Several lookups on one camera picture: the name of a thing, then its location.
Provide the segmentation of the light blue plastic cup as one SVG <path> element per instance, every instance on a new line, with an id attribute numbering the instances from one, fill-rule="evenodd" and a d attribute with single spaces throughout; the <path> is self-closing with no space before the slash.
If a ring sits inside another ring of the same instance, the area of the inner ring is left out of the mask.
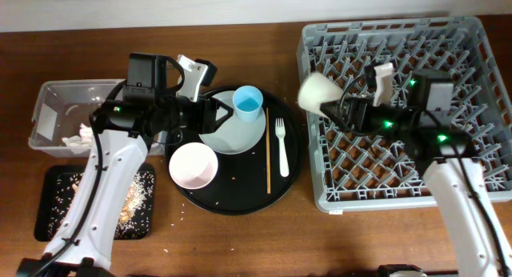
<path id="1" fill-rule="evenodd" d="M 244 122 L 253 122 L 262 108 L 263 95 L 255 86 L 240 86 L 234 92 L 232 101 L 236 115 Z"/>

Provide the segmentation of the grey round plate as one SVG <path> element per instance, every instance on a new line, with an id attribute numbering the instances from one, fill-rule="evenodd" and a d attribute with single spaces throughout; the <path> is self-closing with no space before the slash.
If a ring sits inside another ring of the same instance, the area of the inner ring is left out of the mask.
<path id="1" fill-rule="evenodd" d="M 235 90 L 225 90 L 213 95 L 234 109 L 232 97 Z M 200 134 L 199 138 L 212 150 L 225 154 L 236 155 L 248 151 L 262 138 L 266 129 L 266 116 L 261 108 L 258 118 L 253 122 L 242 121 L 235 113 L 218 130 L 211 134 Z"/>

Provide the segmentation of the cream plastic cup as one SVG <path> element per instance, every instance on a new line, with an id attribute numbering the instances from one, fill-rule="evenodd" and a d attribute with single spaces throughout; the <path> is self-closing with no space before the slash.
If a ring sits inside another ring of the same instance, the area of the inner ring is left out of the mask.
<path id="1" fill-rule="evenodd" d="M 326 118 L 321 111 L 324 102 L 337 101 L 342 97 L 343 89 L 321 73 L 311 73 L 302 82 L 298 91 L 298 105 L 303 110 Z"/>

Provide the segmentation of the pink bowl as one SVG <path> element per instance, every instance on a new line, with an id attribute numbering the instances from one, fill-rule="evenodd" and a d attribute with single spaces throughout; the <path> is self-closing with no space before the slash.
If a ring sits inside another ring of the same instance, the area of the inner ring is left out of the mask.
<path id="1" fill-rule="evenodd" d="M 170 177 L 179 187 L 197 190 L 214 180 L 218 157 L 203 143 L 187 143 L 170 156 L 168 168 Z"/>

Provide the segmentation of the white napkin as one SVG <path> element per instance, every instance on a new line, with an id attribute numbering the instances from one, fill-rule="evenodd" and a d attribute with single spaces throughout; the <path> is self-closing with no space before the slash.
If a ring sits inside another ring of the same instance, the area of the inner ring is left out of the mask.
<path id="1" fill-rule="evenodd" d="M 90 126 L 81 123 L 78 135 L 63 137 L 62 141 L 67 147 L 90 147 L 94 140 L 93 130 Z"/>

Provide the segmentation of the cooked rice pile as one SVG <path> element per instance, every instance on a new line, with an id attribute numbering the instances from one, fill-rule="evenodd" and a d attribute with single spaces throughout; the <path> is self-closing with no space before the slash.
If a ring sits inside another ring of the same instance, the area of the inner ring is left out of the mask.
<path id="1" fill-rule="evenodd" d="M 49 201 L 50 214 L 44 225 L 45 239 L 50 241 L 61 226 L 83 173 L 63 173 L 56 178 L 55 192 Z M 114 239 L 142 239 L 150 231 L 154 204 L 155 176 L 149 171 L 138 172 L 127 193 L 115 229 Z"/>

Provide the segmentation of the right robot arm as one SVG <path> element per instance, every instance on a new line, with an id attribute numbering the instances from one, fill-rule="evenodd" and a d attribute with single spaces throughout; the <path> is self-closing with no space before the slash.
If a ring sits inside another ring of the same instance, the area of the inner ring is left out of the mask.
<path id="1" fill-rule="evenodd" d="M 509 276 L 511 246 L 486 191 L 473 139 L 442 117 L 450 110 L 453 79 L 440 70 L 416 70 L 408 89 L 404 108 L 342 94 L 319 109 L 341 130 L 403 144 L 438 204 L 461 276 Z"/>

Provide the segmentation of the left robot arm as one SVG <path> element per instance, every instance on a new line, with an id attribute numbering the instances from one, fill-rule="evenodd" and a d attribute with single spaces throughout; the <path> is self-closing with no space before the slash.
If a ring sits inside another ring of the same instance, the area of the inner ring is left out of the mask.
<path id="1" fill-rule="evenodd" d="M 57 234 L 40 259 L 24 258 L 18 276 L 108 276 L 114 233 L 127 193 L 154 136 L 185 127 L 215 132 L 234 113 L 211 97 L 107 98 L 90 115 L 94 144 Z"/>

